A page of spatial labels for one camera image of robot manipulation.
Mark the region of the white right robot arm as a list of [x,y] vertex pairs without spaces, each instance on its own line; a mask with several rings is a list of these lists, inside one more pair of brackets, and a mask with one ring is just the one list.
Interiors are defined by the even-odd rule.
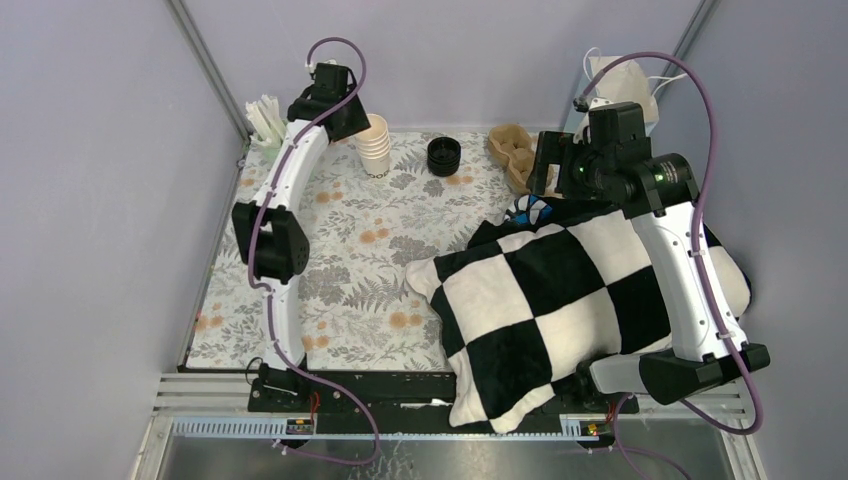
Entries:
[[588,119],[589,137],[581,142],[572,133],[540,133],[527,188],[543,193],[556,165],[558,192],[622,210],[653,265],[672,345],[583,363],[578,371],[585,377],[573,386],[577,405],[597,412],[614,393],[647,394],[669,405],[768,367],[767,347],[748,341],[721,291],[695,217],[699,189],[688,161],[653,154],[637,103],[596,107]]

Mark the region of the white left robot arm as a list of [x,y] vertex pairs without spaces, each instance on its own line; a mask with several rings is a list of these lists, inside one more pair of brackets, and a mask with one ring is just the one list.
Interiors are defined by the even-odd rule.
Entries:
[[346,66],[318,63],[312,82],[287,109],[280,152],[254,197],[231,211],[249,285],[264,299],[267,346],[261,367],[279,376],[272,398],[288,411],[309,401],[310,385],[293,374],[305,366],[298,288],[310,243],[297,218],[307,181],[330,144],[369,128],[359,83]]

